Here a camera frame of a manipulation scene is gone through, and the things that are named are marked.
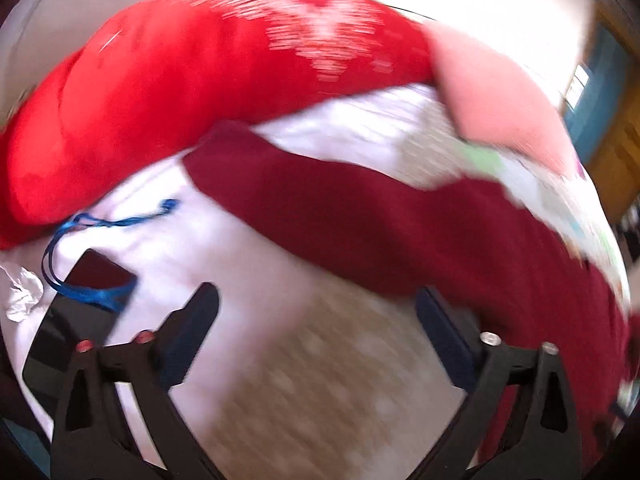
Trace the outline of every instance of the crumpled paper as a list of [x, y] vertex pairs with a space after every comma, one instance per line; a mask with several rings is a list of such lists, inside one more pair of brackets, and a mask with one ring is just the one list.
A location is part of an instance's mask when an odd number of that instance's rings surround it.
[[0, 304], [11, 321], [20, 322], [42, 298], [42, 282], [30, 270], [11, 262], [0, 262], [0, 269], [10, 282], [9, 286], [2, 286], [5, 280], [0, 272]]

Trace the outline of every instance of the blue cord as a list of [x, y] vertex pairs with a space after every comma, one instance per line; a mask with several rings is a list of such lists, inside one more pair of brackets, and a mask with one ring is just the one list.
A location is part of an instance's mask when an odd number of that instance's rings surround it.
[[63, 296], [80, 301], [81, 303], [93, 303], [100, 305], [107, 310], [121, 312], [124, 305], [120, 299], [133, 290], [136, 286], [136, 280], [133, 279], [130, 283], [127, 283], [127, 285], [116, 286], [114, 288], [91, 288], [88, 286], [68, 285], [67, 283], [60, 281], [53, 271], [53, 251], [56, 248], [56, 245], [60, 241], [60, 238], [77, 227], [127, 227], [130, 225], [142, 224], [143, 222], [153, 218], [172, 213], [179, 203], [180, 201], [175, 198], [168, 198], [162, 200], [159, 206], [160, 210], [156, 213], [146, 216], [132, 216], [131, 218], [125, 218], [115, 222], [95, 218], [88, 213], [80, 213], [76, 215], [58, 228], [44, 251], [40, 266], [44, 279], [57, 293], [62, 294]]

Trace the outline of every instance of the window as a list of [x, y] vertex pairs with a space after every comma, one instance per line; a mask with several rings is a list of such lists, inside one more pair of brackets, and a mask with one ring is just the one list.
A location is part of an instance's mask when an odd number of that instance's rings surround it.
[[582, 95], [582, 92], [584, 92], [584, 87], [587, 86], [588, 80], [589, 74], [587, 74], [587, 71], [582, 65], [578, 65], [575, 68], [574, 78], [571, 80], [571, 85], [564, 96], [571, 110], [577, 106], [580, 96]]

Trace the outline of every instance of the pink towel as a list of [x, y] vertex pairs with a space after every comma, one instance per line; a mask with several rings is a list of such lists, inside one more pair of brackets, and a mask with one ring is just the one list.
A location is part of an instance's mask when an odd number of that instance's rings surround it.
[[574, 176], [578, 161], [564, 123], [527, 73], [462, 32], [437, 22], [425, 26], [436, 82], [460, 136]]

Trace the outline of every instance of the dark red fabric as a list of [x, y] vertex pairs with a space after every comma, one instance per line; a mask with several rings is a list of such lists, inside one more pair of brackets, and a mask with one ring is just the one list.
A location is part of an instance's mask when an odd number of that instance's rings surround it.
[[108, 20], [9, 125], [9, 204], [61, 221], [218, 119], [431, 79], [420, 27], [371, 0], [151, 0]]
[[[592, 424], [625, 373], [626, 323], [601, 273], [514, 206], [500, 184], [425, 191], [366, 168], [284, 152], [224, 122], [184, 166], [201, 192], [279, 246], [380, 294], [434, 285], [508, 344], [557, 344], [577, 405], [584, 465]], [[495, 450], [503, 403], [484, 446]]]

